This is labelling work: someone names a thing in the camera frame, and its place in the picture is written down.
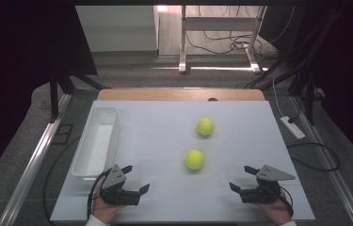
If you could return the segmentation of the person's left hand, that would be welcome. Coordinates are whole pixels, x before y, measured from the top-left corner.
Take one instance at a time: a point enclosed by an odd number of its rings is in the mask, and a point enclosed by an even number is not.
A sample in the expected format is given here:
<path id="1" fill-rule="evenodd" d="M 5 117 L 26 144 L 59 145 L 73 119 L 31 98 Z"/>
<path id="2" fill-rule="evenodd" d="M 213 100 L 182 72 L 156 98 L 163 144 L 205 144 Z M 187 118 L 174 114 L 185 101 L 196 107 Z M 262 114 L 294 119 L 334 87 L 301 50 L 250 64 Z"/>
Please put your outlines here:
<path id="1" fill-rule="evenodd" d="M 110 205 L 104 202 L 100 195 L 94 197 L 91 214 L 102 223 L 109 224 L 123 205 Z"/>

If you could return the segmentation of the white desk frame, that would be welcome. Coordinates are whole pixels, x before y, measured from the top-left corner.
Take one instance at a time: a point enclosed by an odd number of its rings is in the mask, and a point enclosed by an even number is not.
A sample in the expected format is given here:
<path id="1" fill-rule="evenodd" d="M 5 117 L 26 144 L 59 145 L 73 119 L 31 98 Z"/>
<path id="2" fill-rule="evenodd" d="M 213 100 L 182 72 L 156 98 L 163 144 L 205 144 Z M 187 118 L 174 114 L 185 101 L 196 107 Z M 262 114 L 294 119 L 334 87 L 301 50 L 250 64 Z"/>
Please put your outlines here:
<path id="1" fill-rule="evenodd" d="M 179 72 L 186 73 L 186 37 L 187 31 L 250 31 L 249 44 L 245 46 L 245 53 L 254 73 L 261 71 L 254 56 L 254 42 L 256 41 L 260 25 L 265 13 L 265 6 L 259 6 L 258 13 L 253 17 L 187 17 L 186 6 L 181 6 L 182 36 L 179 54 Z"/>

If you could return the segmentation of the white plastic bin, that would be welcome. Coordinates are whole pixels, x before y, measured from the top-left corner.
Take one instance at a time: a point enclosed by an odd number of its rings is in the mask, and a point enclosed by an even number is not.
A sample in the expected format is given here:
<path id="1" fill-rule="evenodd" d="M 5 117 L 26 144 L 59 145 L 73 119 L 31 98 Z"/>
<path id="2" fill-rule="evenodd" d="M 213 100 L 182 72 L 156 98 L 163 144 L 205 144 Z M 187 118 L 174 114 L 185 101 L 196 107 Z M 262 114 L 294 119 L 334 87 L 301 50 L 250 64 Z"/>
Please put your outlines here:
<path id="1" fill-rule="evenodd" d="M 90 181 L 111 167 L 119 134 L 118 109 L 93 107 L 72 162 L 72 175 Z"/>

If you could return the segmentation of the white board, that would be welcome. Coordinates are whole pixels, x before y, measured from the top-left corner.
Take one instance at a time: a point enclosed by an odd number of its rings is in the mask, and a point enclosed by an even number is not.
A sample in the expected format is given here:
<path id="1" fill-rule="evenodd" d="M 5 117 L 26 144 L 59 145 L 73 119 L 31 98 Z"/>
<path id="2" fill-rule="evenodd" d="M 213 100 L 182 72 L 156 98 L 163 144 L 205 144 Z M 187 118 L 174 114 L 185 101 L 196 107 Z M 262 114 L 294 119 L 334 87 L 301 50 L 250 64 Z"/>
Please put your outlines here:
<path id="1" fill-rule="evenodd" d="M 245 166 L 296 172 L 267 101 L 96 101 L 92 107 L 118 109 L 114 161 L 133 166 L 125 188 L 150 185 L 137 206 L 119 211 L 118 223 L 263 222 L 265 214 L 243 203 L 229 183 L 256 187 Z M 197 131 L 201 118 L 215 123 L 209 136 Z M 201 169 L 186 166 L 190 150 L 204 154 Z"/>

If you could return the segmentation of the white cabinet panel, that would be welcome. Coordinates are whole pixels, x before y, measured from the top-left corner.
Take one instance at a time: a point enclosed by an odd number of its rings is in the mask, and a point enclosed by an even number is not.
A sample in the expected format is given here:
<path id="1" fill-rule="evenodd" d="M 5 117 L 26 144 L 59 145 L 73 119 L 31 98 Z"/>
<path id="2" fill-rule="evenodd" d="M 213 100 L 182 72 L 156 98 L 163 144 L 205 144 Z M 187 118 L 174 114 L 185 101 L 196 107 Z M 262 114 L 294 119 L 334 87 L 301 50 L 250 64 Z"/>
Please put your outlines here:
<path id="1" fill-rule="evenodd" d="M 154 6 L 78 6 L 91 52 L 158 50 L 158 10 Z"/>

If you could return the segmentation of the white power strip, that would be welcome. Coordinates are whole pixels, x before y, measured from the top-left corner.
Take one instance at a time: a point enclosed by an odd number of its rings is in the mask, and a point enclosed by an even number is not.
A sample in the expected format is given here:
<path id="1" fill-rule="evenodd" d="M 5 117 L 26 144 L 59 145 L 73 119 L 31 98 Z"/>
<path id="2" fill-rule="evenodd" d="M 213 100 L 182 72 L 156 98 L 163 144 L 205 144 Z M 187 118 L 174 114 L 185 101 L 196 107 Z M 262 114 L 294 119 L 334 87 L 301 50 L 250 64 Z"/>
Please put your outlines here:
<path id="1" fill-rule="evenodd" d="M 291 122 L 289 117 L 281 117 L 280 121 L 285 126 L 285 128 L 294 136 L 295 139 L 305 138 L 305 134 L 297 127 L 294 122 Z"/>

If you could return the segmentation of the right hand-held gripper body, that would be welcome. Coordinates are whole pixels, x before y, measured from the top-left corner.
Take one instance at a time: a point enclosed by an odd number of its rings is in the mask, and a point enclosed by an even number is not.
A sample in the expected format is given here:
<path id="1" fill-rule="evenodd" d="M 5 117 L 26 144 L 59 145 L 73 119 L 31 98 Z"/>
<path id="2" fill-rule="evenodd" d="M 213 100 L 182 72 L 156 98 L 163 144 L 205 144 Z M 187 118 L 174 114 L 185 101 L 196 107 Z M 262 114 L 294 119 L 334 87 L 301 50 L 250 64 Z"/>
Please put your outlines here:
<path id="1" fill-rule="evenodd" d="M 296 179 L 294 175 L 268 165 L 264 165 L 257 170 L 259 172 L 254 176 L 258 185 L 256 188 L 240 191 L 242 202 L 272 203 L 281 195 L 279 181 Z"/>

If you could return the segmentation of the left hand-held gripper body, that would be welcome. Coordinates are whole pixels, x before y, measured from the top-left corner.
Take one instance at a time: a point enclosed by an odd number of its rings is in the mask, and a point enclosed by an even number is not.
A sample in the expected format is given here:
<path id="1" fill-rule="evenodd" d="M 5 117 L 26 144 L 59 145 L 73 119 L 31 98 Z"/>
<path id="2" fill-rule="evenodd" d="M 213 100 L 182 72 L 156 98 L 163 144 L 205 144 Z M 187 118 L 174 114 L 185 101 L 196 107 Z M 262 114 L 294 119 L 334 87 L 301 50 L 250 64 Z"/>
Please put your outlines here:
<path id="1" fill-rule="evenodd" d="M 125 190 L 126 174 L 115 164 L 106 174 L 100 186 L 100 196 L 110 205 L 138 205 L 138 191 Z"/>

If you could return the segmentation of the yellow tennis ball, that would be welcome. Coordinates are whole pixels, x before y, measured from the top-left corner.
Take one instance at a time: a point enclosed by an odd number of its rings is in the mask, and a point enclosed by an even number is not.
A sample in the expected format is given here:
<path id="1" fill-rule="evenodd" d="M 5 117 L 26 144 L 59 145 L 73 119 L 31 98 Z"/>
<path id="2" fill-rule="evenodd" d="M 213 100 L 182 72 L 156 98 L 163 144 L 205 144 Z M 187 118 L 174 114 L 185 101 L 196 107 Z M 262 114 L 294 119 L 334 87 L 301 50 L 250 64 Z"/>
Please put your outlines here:
<path id="1" fill-rule="evenodd" d="M 185 164 L 191 170 L 199 170 L 205 162 L 204 154 L 199 150 L 190 150 L 185 156 Z"/>
<path id="2" fill-rule="evenodd" d="M 215 123 L 210 118 L 201 118 L 197 122 L 197 131 L 203 136 L 209 136 L 215 129 Z"/>

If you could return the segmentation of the person's left white sleeve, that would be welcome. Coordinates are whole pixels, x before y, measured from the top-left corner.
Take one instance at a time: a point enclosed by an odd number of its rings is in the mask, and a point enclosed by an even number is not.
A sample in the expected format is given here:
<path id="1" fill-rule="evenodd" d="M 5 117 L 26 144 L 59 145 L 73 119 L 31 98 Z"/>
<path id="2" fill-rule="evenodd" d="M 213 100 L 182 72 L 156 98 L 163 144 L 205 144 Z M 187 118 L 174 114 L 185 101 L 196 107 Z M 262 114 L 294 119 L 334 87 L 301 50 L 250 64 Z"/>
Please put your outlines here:
<path id="1" fill-rule="evenodd" d="M 101 220 L 94 217 L 93 215 L 90 215 L 85 226 L 110 226 L 110 225 L 102 222 Z"/>

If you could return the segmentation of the person's right hand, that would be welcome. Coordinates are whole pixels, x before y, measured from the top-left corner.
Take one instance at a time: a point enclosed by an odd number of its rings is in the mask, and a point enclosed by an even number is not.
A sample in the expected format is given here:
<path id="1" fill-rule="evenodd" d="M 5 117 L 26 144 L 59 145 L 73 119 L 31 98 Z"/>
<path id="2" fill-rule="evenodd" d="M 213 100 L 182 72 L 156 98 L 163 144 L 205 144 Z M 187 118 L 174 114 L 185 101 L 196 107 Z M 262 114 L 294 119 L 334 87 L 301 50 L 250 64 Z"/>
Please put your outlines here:
<path id="1" fill-rule="evenodd" d="M 256 206 L 264 210 L 270 220 L 277 226 L 292 220 L 286 205 L 280 200 L 272 203 L 256 203 Z"/>

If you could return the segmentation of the wooden table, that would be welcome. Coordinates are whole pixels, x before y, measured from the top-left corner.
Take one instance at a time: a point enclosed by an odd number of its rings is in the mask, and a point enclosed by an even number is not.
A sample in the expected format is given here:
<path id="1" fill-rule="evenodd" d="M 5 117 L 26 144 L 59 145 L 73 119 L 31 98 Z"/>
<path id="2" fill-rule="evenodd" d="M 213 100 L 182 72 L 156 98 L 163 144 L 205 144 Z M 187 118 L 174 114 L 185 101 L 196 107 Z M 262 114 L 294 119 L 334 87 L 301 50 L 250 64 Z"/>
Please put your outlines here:
<path id="1" fill-rule="evenodd" d="M 264 101 L 258 89 L 103 89 L 98 101 Z"/>

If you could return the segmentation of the metal floor rail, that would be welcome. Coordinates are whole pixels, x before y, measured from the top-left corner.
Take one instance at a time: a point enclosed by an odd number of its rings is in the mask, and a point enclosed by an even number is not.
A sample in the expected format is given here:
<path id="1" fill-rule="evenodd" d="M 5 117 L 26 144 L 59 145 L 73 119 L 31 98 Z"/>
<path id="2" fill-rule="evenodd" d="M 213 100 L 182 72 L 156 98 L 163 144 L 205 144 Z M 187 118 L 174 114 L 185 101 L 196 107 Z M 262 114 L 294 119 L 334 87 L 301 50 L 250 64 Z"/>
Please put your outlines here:
<path id="1" fill-rule="evenodd" d="M 320 137 L 318 130 L 314 125 L 311 125 L 305 113 L 303 111 L 303 105 L 300 104 L 296 97 L 291 98 L 292 102 L 296 105 L 296 110 L 299 112 L 299 118 L 302 121 L 302 124 L 305 130 L 308 133 L 308 137 L 318 144 L 317 152 L 319 155 L 320 162 L 327 168 L 332 168 L 337 166 L 337 161 L 331 156 L 329 151 L 324 147 L 323 139 Z M 353 192 L 348 187 L 342 172 L 340 169 L 330 171 L 328 173 L 330 181 L 332 182 L 336 193 L 339 195 L 339 198 L 353 223 Z"/>
<path id="2" fill-rule="evenodd" d="M 8 204 L 0 217 L 0 226 L 12 226 L 18 217 L 25 198 L 38 174 L 45 155 L 53 141 L 67 105 L 72 98 L 71 94 L 63 94 L 59 101 L 59 113 L 53 122 L 47 124 L 40 141 L 32 153 L 24 172 L 16 185 Z"/>

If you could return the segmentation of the black metal stand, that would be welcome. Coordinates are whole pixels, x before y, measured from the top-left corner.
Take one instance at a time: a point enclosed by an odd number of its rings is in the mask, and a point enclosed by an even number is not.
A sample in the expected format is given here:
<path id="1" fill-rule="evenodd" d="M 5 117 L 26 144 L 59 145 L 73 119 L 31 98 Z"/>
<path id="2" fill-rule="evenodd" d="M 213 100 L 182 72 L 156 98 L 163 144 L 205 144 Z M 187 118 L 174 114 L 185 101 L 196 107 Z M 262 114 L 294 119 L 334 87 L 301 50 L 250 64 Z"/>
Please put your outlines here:
<path id="1" fill-rule="evenodd" d="M 273 84 L 277 85 L 280 82 L 294 77 L 288 89 L 289 93 L 293 96 L 298 96 L 303 90 L 306 90 L 304 96 L 304 115 L 306 119 L 313 124 L 313 101 L 314 101 L 314 75 L 313 75 L 313 62 L 316 55 L 329 35 L 330 30 L 335 25 L 337 19 L 341 15 L 341 8 L 331 8 L 323 18 L 312 28 L 309 34 L 304 38 L 303 42 L 297 47 L 293 48 L 288 54 L 281 56 L 275 63 L 273 63 L 269 70 L 260 73 L 257 79 L 248 82 L 245 89 L 259 89 L 266 90 L 272 87 Z M 278 66 L 280 66 L 287 59 L 292 57 L 298 58 L 297 64 L 288 70 L 286 73 L 276 76 L 272 81 L 259 85 L 259 82 L 268 77 Z"/>
<path id="2" fill-rule="evenodd" d="M 60 87 L 65 94 L 73 94 L 75 86 L 71 80 L 74 76 L 91 87 L 102 90 L 104 85 L 92 80 L 86 74 L 80 73 L 71 67 L 64 66 L 53 70 L 52 77 L 49 82 L 50 87 L 50 104 L 51 104 L 51 120 L 53 123 L 59 116 L 59 101 L 57 87 Z"/>

